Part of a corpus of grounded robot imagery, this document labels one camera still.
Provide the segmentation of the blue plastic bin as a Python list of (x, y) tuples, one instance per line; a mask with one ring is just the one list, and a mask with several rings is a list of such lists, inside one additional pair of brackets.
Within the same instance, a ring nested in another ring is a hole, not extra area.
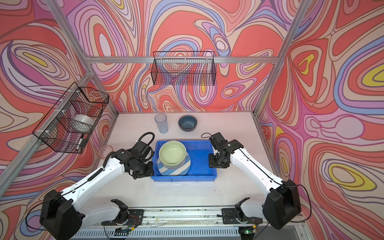
[(217, 171), (209, 167), (209, 154), (214, 149), (209, 141), (204, 140), (181, 140), (186, 147), (187, 154), (191, 158), (191, 167), (184, 176), (162, 176), (157, 167), (159, 158), (159, 150), (166, 141), (158, 141), (156, 143), (155, 155), (152, 158), (154, 162), (154, 176), (152, 180), (155, 182), (213, 182), (217, 177)]

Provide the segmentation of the light green bowl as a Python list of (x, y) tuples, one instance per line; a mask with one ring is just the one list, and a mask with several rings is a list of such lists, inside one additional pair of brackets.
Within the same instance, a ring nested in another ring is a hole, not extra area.
[(186, 147), (178, 141), (168, 141), (163, 144), (159, 150), (160, 160), (170, 165), (184, 161), (186, 156)]

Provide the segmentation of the dark teal bowl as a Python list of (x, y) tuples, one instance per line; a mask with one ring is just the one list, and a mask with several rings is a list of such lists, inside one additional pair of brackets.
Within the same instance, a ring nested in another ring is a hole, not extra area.
[(179, 118), (178, 125), (184, 132), (192, 132), (198, 124), (198, 120), (191, 115), (184, 115)]

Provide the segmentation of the lilac grey bowl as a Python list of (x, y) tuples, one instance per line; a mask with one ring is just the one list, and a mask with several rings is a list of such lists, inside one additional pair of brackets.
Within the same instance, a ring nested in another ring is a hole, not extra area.
[(186, 161), (182, 161), (182, 162), (179, 162), (177, 164), (174, 164), (174, 165), (170, 165), (170, 164), (166, 164), (164, 162), (162, 162), (163, 166), (166, 167), (166, 168), (169, 168), (169, 169), (174, 169), (174, 168), (178, 168), (180, 166), (182, 166), (183, 164), (185, 164)]

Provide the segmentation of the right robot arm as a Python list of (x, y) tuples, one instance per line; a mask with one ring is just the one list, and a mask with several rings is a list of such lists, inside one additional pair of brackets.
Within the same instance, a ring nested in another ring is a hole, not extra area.
[(260, 164), (237, 140), (228, 141), (221, 133), (209, 136), (217, 152), (209, 154), (209, 167), (227, 169), (234, 165), (248, 176), (260, 189), (265, 200), (262, 204), (250, 202), (246, 197), (234, 207), (234, 213), (223, 218), (235, 219), (245, 224), (252, 218), (265, 219), (273, 228), (280, 230), (288, 223), (302, 223), (309, 219), (294, 221), (302, 212), (298, 187), (292, 180), (284, 181)]

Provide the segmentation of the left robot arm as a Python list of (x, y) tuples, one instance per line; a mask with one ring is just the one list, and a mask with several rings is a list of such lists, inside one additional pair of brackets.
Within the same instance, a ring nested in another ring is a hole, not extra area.
[(139, 138), (130, 149), (110, 152), (101, 167), (79, 182), (61, 191), (48, 192), (42, 202), (40, 224), (56, 240), (69, 240), (79, 230), (111, 222), (124, 225), (128, 222), (128, 206), (118, 199), (99, 207), (86, 208), (85, 203), (115, 178), (128, 173), (133, 179), (154, 175), (151, 158), (155, 152), (150, 144)]

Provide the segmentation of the clear pink plastic cup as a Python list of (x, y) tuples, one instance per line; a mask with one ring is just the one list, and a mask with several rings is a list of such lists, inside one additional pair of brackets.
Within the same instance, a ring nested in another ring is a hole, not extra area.
[(98, 157), (99, 157), (100, 159), (105, 159), (105, 158), (108, 156), (108, 154), (109, 154), (110, 152), (112, 152), (112, 151), (113, 151), (113, 147), (112, 147), (112, 146), (110, 146), (110, 145), (105, 145), (105, 146), (101, 147), (101, 148), (98, 150), (97, 155), (98, 155)]

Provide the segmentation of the clear grey plastic cup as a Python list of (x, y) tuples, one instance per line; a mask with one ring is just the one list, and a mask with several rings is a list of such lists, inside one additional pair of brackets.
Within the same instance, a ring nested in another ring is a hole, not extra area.
[(165, 114), (157, 114), (154, 119), (159, 132), (162, 134), (167, 133), (169, 129), (167, 116)]

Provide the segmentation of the black marker pen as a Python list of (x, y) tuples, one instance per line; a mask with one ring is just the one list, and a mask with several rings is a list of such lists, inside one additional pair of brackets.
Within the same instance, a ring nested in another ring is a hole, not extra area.
[(78, 144), (77, 144), (77, 147), (76, 147), (77, 151), (79, 151), (81, 149), (81, 143), (82, 143), (83, 139), (84, 139), (84, 134), (81, 134), (81, 137), (80, 137)]

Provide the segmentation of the white tape roll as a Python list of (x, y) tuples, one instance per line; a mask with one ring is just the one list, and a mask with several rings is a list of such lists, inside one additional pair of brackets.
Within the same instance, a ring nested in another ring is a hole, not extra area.
[(95, 120), (89, 116), (77, 114), (71, 121), (71, 128), (78, 133), (89, 133), (95, 124)]

